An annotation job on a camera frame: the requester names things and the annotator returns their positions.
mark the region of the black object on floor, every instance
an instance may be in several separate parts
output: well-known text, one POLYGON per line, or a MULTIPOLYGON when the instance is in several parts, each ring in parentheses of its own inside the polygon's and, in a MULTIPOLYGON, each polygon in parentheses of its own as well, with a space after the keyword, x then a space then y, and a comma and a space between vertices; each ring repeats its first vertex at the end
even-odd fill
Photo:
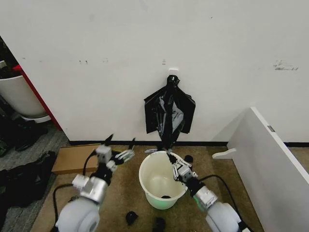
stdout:
POLYGON ((155 218, 155 226, 153 228, 153 232, 163 232, 165 229, 165 220, 160 217, 155 218))
POLYGON ((193 157, 190 155, 186 155, 184 157, 184 161, 188 162, 188 163, 193 163, 193 157))
POLYGON ((12 144, 7 143, 3 138, 0 138, 0 157, 5 156, 11 148, 12 144))
POLYGON ((130 211, 126 214, 126 222, 130 226, 134 223, 134 221, 138 218, 139 216, 134 212, 130 211))
POLYGON ((25 207, 43 197, 55 160, 56 154, 48 151, 35 162, 0 171, 0 230, 9 207, 25 207))

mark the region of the gray carpet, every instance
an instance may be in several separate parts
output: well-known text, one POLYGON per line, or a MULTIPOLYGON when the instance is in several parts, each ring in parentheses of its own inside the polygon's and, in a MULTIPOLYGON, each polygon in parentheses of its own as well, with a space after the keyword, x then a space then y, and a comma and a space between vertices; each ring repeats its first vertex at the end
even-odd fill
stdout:
MULTIPOLYGON (((61 147, 69 145, 68 139, 62 131, 58 131, 53 124, 48 124, 46 127, 48 133, 42 135, 32 147, 22 152, 11 149, 4 157, 0 158, 0 170, 11 169, 35 161, 44 151, 50 150, 57 153, 61 147)), ((25 208, 12 207, 8 210, 2 232, 30 231, 55 178, 55 175, 51 176, 45 195, 41 200, 32 202, 25 208)))

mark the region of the white wall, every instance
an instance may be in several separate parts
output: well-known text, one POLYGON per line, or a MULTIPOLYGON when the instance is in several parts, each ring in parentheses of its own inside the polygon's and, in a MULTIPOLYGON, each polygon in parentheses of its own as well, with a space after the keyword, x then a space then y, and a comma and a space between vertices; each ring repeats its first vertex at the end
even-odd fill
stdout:
POLYGON ((3 0, 0 35, 70 140, 158 140, 145 132, 143 99, 176 66, 197 103, 179 141, 227 141, 255 105, 284 141, 309 142, 308 8, 306 0, 3 0))

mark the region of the black cable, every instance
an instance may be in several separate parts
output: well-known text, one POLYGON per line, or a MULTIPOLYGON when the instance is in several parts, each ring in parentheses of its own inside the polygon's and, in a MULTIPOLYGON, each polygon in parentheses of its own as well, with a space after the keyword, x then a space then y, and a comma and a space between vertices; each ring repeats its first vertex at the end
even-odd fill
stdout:
POLYGON ((94 155, 96 155, 96 151, 93 150, 90 155, 87 157, 87 159, 85 160, 85 163, 84 163, 84 168, 83 168, 83 175, 86 175, 86 166, 87 166, 87 163, 88 163, 88 160, 93 157, 94 155))
MULTIPOLYGON (((215 174, 212 174, 212 175, 208 175, 208 176, 206 176, 206 177, 203 177, 203 178, 199 179, 199 181, 207 180, 207 179, 209 179, 209 178, 211 178, 211 177, 217 177, 218 179, 220 179, 220 180, 223 182, 223 184, 224 184, 226 190, 228 191, 228 194, 229 194, 230 197, 231 197, 231 200, 232 200, 232 202, 233 202, 235 211, 236 211, 236 213, 238 214, 240 220, 243 222, 243 219, 242 219, 242 217, 241 217, 241 215, 240 215, 240 213, 239 213, 239 210, 238 210, 238 208, 237 208, 237 205, 236 205, 236 203, 235 203, 235 200, 234 200, 234 198, 233 198, 233 195, 232 195, 232 193, 231 193, 231 190, 230 190, 229 187, 227 186, 226 182, 222 179, 222 177, 220 177, 220 176, 218 176, 218 175, 215 175, 215 174)), ((251 232, 253 232, 253 230, 252 230, 247 224, 246 224, 246 226, 247 226, 247 228, 248 228, 251 232)))
POLYGON ((57 192, 58 189, 66 188, 66 187, 70 187, 70 186, 73 186, 73 184, 59 185, 58 187, 55 188, 55 190, 53 192, 53 203, 54 203, 54 210, 55 210, 55 224, 58 221, 58 209, 57 209, 57 201, 56 201, 56 192, 57 192))

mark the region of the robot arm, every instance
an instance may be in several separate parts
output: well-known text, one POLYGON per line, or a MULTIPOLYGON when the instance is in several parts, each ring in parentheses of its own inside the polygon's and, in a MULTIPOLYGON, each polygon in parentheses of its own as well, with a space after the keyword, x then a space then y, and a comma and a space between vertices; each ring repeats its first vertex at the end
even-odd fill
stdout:
POLYGON ((173 165, 174 179, 181 181, 190 190, 198 207, 207 212, 206 221, 214 232, 249 232, 238 213, 228 204, 218 201, 218 197, 204 183, 197 179, 192 165, 182 159, 174 159, 168 152, 173 165))
POLYGON ((93 232, 99 223, 99 208, 103 203, 112 173, 117 166, 134 157, 133 142, 128 150, 116 153, 101 145, 95 150, 98 169, 90 177, 78 174, 72 184, 80 192, 77 200, 62 209, 56 227, 60 232, 93 232))

